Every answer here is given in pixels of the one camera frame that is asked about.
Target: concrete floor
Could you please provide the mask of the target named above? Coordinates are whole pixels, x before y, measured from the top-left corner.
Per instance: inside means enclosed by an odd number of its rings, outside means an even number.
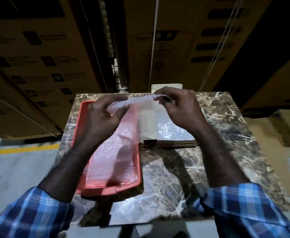
[[[42,144],[23,145],[20,141],[0,140],[0,149],[38,146]],[[0,212],[4,207],[17,199],[30,187],[36,186],[47,174],[56,156],[57,150],[44,150],[26,153],[0,155]],[[290,219],[290,211],[285,212]],[[68,237],[107,237],[117,238],[120,227],[89,227],[71,226]],[[216,226],[212,220],[207,221],[160,221],[153,224],[138,225],[140,236],[148,238],[171,238],[180,230],[187,231],[191,238],[218,237]]]

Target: cardboard sheet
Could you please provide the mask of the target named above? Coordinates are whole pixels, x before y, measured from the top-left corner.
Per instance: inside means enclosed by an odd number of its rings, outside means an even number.
[[[290,195],[290,171],[285,147],[281,144],[281,135],[274,131],[268,118],[244,118],[251,132],[258,141],[263,155],[282,181],[286,192]]]

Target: blue plaid shirt sleeve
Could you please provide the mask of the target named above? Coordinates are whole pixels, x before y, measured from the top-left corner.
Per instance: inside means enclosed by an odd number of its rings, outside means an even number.
[[[215,217],[220,238],[290,237],[290,221],[256,183],[209,189],[194,208]]]
[[[69,228],[72,204],[33,187],[0,214],[0,237],[56,237]]]

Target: marble countertop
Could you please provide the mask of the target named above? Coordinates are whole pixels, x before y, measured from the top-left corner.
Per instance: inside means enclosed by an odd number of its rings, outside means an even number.
[[[73,141],[80,104],[105,94],[77,94],[55,165],[69,150]],[[290,198],[228,92],[196,93],[206,119],[219,132],[231,154],[251,181],[260,184],[282,211],[290,210]],[[208,189],[199,147],[158,149],[140,144],[142,183],[117,195],[82,199],[73,198],[75,206],[71,224],[110,226],[149,223],[152,220],[202,220],[190,204]]]

